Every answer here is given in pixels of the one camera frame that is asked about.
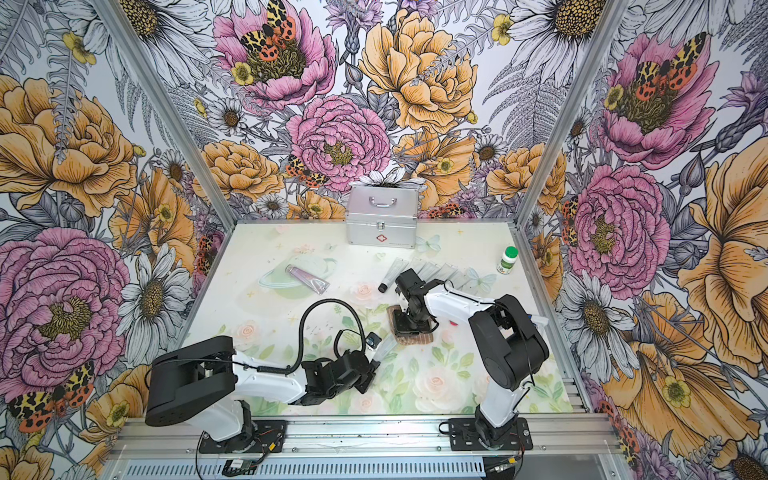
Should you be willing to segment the brown striped towel cloth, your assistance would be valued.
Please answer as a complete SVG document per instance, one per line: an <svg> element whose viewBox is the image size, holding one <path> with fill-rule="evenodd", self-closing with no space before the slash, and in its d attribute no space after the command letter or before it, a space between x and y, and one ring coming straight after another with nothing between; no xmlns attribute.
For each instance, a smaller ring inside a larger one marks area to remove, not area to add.
<svg viewBox="0 0 768 480"><path fill-rule="evenodd" d="M390 330L394 335L396 342L400 345L428 345L434 341L433 333L418 334L418 335L399 335L395 332L395 314L401 311L399 305L391 305L387 308L387 317Z"/></svg>

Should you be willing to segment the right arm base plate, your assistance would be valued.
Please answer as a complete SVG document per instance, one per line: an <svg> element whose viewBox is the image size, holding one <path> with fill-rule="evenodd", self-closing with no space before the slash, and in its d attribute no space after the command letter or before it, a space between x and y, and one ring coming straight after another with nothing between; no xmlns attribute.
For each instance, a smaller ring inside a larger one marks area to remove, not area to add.
<svg viewBox="0 0 768 480"><path fill-rule="evenodd" d="M447 436L452 451L530 451L531 430L525 418L516 416L501 427L477 417L451 418Z"/></svg>

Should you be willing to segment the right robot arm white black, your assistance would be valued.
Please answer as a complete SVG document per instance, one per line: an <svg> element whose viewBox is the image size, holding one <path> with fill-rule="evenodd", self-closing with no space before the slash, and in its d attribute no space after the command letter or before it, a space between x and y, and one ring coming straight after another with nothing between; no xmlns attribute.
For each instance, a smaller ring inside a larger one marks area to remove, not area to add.
<svg viewBox="0 0 768 480"><path fill-rule="evenodd" d="M433 333L442 320L466 323L472 333L480 360L490 377L485 398L475 410L474 424L451 420L456 435L467 434L486 450L510 445L529 450L523 438L518 407L530 387L533 375L550 356L539 328L548 319L530 315L512 295L497 299L462 293L444 280L425 281L407 269L395 279L395 291L406 306L390 310L393 334L399 340Z"/></svg>

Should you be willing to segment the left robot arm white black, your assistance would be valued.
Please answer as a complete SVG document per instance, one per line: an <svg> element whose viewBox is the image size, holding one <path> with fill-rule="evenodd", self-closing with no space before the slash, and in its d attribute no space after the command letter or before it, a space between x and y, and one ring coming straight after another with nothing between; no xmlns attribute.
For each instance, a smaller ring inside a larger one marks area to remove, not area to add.
<svg viewBox="0 0 768 480"><path fill-rule="evenodd" d="M372 351L348 350L335 360L302 361L292 373L239 352L229 336L216 336L153 361L145 423L167 427L188 423L218 443L255 437L247 397L302 407L320 405L355 389L364 394L393 336L368 334Z"/></svg>

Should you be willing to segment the white tube teal cap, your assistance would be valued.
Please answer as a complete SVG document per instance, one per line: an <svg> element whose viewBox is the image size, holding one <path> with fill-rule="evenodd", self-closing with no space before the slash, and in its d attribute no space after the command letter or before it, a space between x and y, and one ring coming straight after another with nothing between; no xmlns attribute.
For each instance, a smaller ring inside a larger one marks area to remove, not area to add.
<svg viewBox="0 0 768 480"><path fill-rule="evenodd" d="M387 336L378 344L373 356L373 361L381 363L397 345L398 342L394 335Z"/></svg>

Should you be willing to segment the white tube dark blue cap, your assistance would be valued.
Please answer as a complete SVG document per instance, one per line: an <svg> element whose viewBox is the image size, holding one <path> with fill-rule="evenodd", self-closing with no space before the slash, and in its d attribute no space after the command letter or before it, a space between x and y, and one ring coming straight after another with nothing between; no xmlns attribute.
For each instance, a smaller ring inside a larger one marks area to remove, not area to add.
<svg viewBox="0 0 768 480"><path fill-rule="evenodd" d="M471 278L461 271L455 272L449 281L452 285L452 289L462 291L471 281Z"/></svg>

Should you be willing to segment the white tube purple cap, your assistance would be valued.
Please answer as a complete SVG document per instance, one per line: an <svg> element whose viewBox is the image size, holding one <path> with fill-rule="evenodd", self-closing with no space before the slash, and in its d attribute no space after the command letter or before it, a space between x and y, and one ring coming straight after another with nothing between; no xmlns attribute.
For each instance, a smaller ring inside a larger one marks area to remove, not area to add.
<svg viewBox="0 0 768 480"><path fill-rule="evenodd" d="M450 264L443 264L440 270L437 272L435 279L440 281L448 281L452 286L457 285L457 280L461 276L461 271Z"/></svg>
<svg viewBox="0 0 768 480"><path fill-rule="evenodd" d="M426 266L426 262L424 260L414 259L409 263L408 268L413 270L417 275L419 275L425 266Z"/></svg>

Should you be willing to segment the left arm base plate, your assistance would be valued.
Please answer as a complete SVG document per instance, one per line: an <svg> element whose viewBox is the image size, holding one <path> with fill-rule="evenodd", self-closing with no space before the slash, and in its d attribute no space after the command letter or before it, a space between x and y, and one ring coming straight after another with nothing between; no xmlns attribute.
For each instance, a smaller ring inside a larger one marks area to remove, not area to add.
<svg viewBox="0 0 768 480"><path fill-rule="evenodd" d="M223 441L204 435L197 448L200 454L263 454L280 453L286 437L285 420L252 420L243 431Z"/></svg>

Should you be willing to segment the white tube black cap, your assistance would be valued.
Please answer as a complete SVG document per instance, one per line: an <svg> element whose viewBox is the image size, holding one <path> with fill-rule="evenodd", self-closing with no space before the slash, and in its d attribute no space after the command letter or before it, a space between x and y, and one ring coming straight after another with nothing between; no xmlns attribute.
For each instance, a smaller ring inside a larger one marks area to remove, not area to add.
<svg viewBox="0 0 768 480"><path fill-rule="evenodd" d="M427 264L424 269L421 272L421 277L425 282L429 282L431 280L437 279L440 275L440 272L442 268L445 266L445 263L429 263Z"/></svg>

